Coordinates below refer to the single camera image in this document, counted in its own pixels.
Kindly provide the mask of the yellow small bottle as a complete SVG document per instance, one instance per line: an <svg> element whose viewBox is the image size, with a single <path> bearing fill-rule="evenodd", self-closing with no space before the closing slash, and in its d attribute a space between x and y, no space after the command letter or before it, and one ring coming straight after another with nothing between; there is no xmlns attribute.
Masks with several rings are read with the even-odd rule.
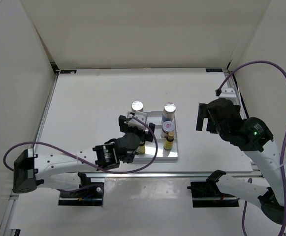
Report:
<svg viewBox="0 0 286 236"><path fill-rule="evenodd" d="M168 132L168 134L166 135L166 140L165 140L164 146L163 146L163 148L165 150L171 150L172 149L174 138L175 138L175 132L174 131Z"/></svg>
<svg viewBox="0 0 286 236"><path fill-rule="evenodd" d="M137 149L138 154L145 154L145 144L141 144Z"/></svg>

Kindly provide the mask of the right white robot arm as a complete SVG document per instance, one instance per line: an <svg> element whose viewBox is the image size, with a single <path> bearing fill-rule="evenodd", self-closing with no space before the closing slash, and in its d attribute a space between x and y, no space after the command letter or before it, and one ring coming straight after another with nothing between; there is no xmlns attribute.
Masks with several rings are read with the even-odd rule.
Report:
<svg viewBox="0 0 286 236"><path fill-rule="evenodd" d="M240 106L219 98L198 107L196 130L218 134L222 140L238 147L260 169L269 186L240 181L225 171L216 170L206 179L211 196L229 194L245 200L259 209L276 224L286 219L286 164L280 163L280 153L268 126L256 117L242 118Z"/></svg>

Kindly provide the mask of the red cap jar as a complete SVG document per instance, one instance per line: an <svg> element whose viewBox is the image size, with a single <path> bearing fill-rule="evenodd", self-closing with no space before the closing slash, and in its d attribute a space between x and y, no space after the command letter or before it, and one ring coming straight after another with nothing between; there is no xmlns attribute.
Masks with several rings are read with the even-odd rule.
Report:
<svg viewBox="0 0 286 236"><path fill-rule="evenodd" d="M162 138L166 138L166 136L168 135L169 132L173 132L175 131L175 124L172 121L165 121L162 124L162 131L160 136Z"/></svg>

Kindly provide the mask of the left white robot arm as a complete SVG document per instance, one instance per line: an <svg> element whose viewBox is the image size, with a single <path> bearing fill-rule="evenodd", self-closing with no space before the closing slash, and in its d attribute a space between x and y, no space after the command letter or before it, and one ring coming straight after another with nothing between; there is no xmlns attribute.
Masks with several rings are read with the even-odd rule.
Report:
<svg viewBox="0 0 286 236"><path fill-rule="evenodd" d="M124 133L122 137L76 154L51 144L47 146L58 150L59 154L37 154L33 148L24 150L13 164L13 192L29 193L42 187L85 196L89 188L79 177L79 172L114 174L121 163L133 162L141 144L157 140L155 124L147 121L145 113L119 116L119 127Z"/></svg>

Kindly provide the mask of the blue label shaker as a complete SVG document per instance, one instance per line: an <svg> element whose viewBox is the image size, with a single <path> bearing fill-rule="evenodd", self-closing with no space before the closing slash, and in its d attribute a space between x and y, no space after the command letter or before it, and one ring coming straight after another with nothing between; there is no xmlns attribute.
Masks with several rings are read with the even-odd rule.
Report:
<svg viewBox="0 0 286 236"><path fill-rule="evenodd" d="M135 112L143 112L144 106L143 103L140 101L133 101L131 104L131 111Z"/></svg>
<svg viewBox="0 0 286 236"><path fill-rule="evenodd" d="M165 103L163 107L161 123L163 124L166 121L173 121L176 112L176 105L173 102Z"/></svg>

